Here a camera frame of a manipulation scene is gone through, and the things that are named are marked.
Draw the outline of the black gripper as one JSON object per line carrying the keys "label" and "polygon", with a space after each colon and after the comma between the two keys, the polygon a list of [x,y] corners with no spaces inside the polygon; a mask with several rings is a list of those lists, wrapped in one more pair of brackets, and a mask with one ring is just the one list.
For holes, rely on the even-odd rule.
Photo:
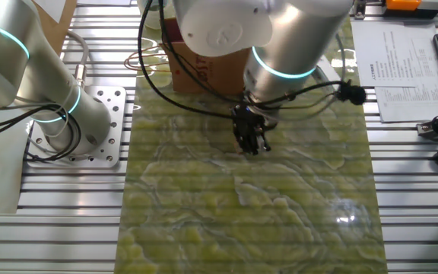
{"label": "black gripper", "polygon": [[238,104],[231,108],[231,116],[233,118],[233,132],[236,141],[244,153],[251,153],[251,139],[249,133],[255,133],[256,141],[254,145],[253,155],[257,155],[262,151],[270,151],[271,146],[265,136],[265,118],[251,109],[245,104]]}

